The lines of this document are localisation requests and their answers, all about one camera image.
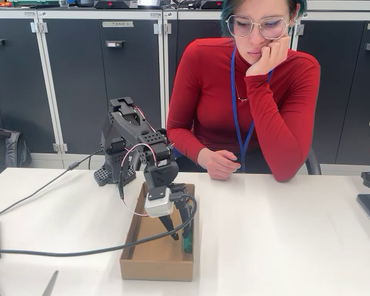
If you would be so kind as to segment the person's right hand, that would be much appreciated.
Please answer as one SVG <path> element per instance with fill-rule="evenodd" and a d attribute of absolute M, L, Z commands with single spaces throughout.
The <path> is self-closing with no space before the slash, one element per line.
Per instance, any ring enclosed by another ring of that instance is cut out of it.
<path fill-rule="evenodd" d="M 211 179 L 227 180 L 240 167 L 237 157 L 230 151 L 212 151 L 203 148 L 197 157 L 197 164 L 205 169 Z"/>

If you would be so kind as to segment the person's left hand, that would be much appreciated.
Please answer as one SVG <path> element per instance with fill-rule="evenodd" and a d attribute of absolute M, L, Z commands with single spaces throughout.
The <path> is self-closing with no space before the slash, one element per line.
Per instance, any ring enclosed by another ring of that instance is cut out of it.
<path fill-rule="evenodd" d="M 245 75 L 258 76 L 268 74 L 272 69 L 285 61 L 289 50 L 289 41 L 289 36 L 285 35 L 262 47 L 259 61 L 253 64 L 246 71 Z"/>

